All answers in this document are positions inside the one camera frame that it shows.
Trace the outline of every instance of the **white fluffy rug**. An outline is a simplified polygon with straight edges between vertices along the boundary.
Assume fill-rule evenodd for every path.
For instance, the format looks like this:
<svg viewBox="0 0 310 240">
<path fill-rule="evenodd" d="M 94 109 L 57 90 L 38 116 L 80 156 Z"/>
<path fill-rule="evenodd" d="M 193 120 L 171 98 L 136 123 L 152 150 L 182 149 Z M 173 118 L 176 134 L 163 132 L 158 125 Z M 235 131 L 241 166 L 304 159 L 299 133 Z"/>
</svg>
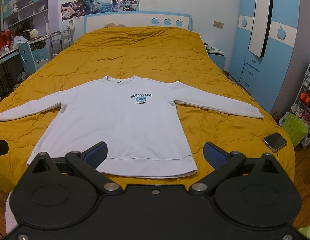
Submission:
<svg viewBox="0 0 310 240">
<path fill-rule="evenodd" d="M 5 223 L 6 223 L 6 233 L 10 233 L 14 228 L 16 228 L 17 222 L 10 208 L 10 197 L 13 191 L 10 192 L 9 197 L 6 200 L 5 205 Z"/>
</svg>

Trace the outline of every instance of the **wardrobe drawer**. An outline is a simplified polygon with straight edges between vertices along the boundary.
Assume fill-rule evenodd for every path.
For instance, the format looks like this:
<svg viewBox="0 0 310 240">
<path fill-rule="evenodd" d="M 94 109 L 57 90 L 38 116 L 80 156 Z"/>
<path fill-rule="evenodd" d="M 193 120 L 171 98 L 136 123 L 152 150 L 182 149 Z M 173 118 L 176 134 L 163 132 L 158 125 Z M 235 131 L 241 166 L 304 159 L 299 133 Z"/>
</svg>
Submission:
<svg viewBox="0 0 310 240">
<path fill-rule="evenodd" d="M 47 53 L 46 48 L 38 49 L 38 50 L 32 50 L 32 54 L 34 57 L 34 61 L 49 59 L 49 55 Z"/>
<path fill-rule="evenodd" d="M 241 84 L 242 87 L 245 88 L 250 94 L 254 90 L 258 74 L 259 72 L 257 70 L 253 69 L 250 65 L 245 63 L 239 84 Z"/>
<path fill-rule="evenodd" d="M 252 66 L 250 66 L 249 64 L 245 63 L 244 65 L 244 70 L 242 71 L 242 75 L 246 75 L 246 76 L 250 76 L 251 77 L 251 82 L 256 81 L 257 76 L 258 76 L 258 71 L 256 69 L 254 69 Z"/>
<path fill-rule="evenodd" d="M 254 53 L 247 51 L 245 62 L 253 66 L 255 69 L 260 70 L 262 58 L 257 57 Z"/>
</svg>

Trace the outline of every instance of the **sweatshirt cuff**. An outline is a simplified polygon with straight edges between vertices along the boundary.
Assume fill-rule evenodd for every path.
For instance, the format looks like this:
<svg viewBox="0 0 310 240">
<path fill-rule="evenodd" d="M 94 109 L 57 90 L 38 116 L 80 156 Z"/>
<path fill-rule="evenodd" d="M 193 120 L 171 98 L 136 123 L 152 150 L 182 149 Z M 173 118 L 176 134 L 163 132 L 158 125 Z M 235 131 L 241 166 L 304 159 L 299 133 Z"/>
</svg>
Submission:
<svg viewBox="0 0 310 240">
<path fill-rule="evenodd" d="M 252 106 L 253 117 L 255 118 L 264 118 L 264 116 L 260 113 L 259 109 Z"/>
</svg>

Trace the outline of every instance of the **yellow comforter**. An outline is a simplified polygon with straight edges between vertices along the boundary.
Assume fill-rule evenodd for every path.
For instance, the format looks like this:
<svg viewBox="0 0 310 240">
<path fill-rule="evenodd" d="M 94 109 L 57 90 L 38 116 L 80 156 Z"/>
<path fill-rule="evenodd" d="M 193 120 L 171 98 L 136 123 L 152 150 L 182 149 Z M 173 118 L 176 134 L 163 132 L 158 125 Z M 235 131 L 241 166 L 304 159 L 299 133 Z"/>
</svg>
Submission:
<svg viewBox="0 0 310 240">
<path fill-rule="evenodd" d="M 178 116 L 197 163 L 198 172 L 180 179 L 136 179 L 107 175 L 123 187 L 136 184 L 191 184 L 214 169 L 203 157 L 203 146 L 211 141 L 222 149 L 240 151 L 248 157 L 269 152 L 264 136 L 281 133 L 288 141 L 275 154 L 293 180 L 295 153 L 288 135 L 276 125 L 242 88 L 234 84 L 207 56 L 197 33 L 180 28 L 106 28 L 83 35 L 74 45 L 31 75 L 0 103 L 0 112 L 60 90 L 66 90 L 106 75 L 129 78 L 133 75 L 162 82 L 180 81 L 198 89 L 252 104 L 264 119 L 253 119 L 177 105 Z M 0 156 L 0 188 L 11 191 L 26 170 L 26 161 L 59 109 L 0 122 L 0 140 L 10 147 Z"/>
</svg>

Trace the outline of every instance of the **wardrobe door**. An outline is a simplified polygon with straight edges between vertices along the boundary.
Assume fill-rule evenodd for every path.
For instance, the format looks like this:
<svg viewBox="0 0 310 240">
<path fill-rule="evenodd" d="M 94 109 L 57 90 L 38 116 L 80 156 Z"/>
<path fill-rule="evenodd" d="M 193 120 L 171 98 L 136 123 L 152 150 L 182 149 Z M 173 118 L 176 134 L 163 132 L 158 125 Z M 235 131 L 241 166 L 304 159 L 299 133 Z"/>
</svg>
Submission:
<svg viewBox="0 0 310 240">
<path fill-rule="evenodd" d="M 244 68 L 254 22 L 255 3 L 256 0 L 241 0 L 236 40 L 229 70 L 230 75 L 237 82 L 239 82 Z"/>
<path fill-rule="evenodd" d="M 269 30 L 271 0 L 256 0 L 255 18 L 250 38 L 249 51 L 258 57 L 263 57 L 267 29 Z"/>
<path fill-rule="evenodd" d="M 274 0 L 267 47 L 251 93 L 267 112 L 277 99 L 290 64 L 298 19 L 299 0 Z"/>
</svg>

